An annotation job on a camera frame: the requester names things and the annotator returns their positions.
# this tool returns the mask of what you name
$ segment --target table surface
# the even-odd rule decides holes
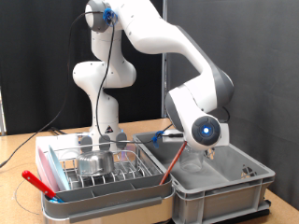
[[[128,138],[132,139],[134,133],[145,133],[162,130],[170,124],[169,119],[155,119],[147,121],[138,121],[131,123],[122,123],[120,127],[127,133]],[[64,130],[66,133],[87,132],[89,128],[79,128]],[[15,148],[24,142],[31,134],[18,134],[0,137],[0,162],[6,160]],[[37,136],[47,136],[50,133],[39,133]],[[16,201],[15,191],[23,181],[21,172],[31,171],[37,175],[35,163],[36,139],[33,138],[24,145],[15,156],[0,169],[0,222],[1,223],[42,223],[42,213],[40,204],[40,192],[27,181],[23,182],[18,189],[18,202],[25,209],[37,213],[32,214],[21,208]],[[299,223],[299,211],[277,195],[267,190],[265,199],[272,202],[270,215],[266,217],[255,218],[243,224],[262,224],[262,223]]]

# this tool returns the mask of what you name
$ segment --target wire rack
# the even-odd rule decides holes
[[[118,182],[150,175],[161,174],[158,167],[152,162],[145,161],[131,150],[115,151],[114,171],[106,175],[81,176],[78,174],[76,158],[61,160],[64,173],[71,189],[86,188],[89,186]]]

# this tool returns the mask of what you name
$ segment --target plastic storage bin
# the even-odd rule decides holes
[[[153,135],[135,134],[134,140],[146,142]],[[136,147],[165,172],[182,143],[159,139],[158,144],[159,148],[153,144]],[[176,189],[173,220],[177,224],[200,224],[268,209],[263,196],[275,173],[230,145],[205,151],[203,168],[198,173],[183,171],[177,162],[171,176]]]

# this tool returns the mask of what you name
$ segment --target black wall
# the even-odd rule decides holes
[[[231,143],[274,170],[270,189],[299,209],[299,1],[171,0],[168,21],[231,77]],[[169,89],[198,75],[180,55],[168,63]]]
[[[0,1],[0,85],[7,133],[32,133],[59,111],[66,87],[67,41],[72,21],[87,1]],[[152,0],[162,15],[163,1]],[[91,32],[81,19],[72,36],[71,70],[96,60]],[[161,116],[161,55],[137,52],[123,35],[124,57],[137,71],[133,87],[107,90],[120,104],[120,122]],[[70,79],[64,112],[53,123],[60,129],[92,124],[89,98]]]

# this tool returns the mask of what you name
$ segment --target red tool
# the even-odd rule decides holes
[[[168,167],[168,169],[167,169],[166,173],[164,174],[163,179],[161,180],[161,182],[160,182],[159,185],[162,185],[162,184],[165,182],[165,180],[167,179],[168,175],[170,174],[172,168],[173,168],[174,165],[176,164],[176,162],[177,162],[177,160],[178,160],[180,154],[183,152],[183,150],[184,150],[184,148],[186,147],[186,145],[187,145],[187,142],[185,141],[185,142],[183,143],[183,145],[180,147],[180,149],[179,149],[179,151],[178,151],[176,157],[172,160],[170,166]]]
[[[21,176],[30,182],[37,189],[41,190],[44,194],[46,194],[49,198],[62,203],[63,201],[56,196],[56,193],[48,188],[43,182],[41,182],[35,175],[33,175],[30,171],[24,171],[21,173]]]

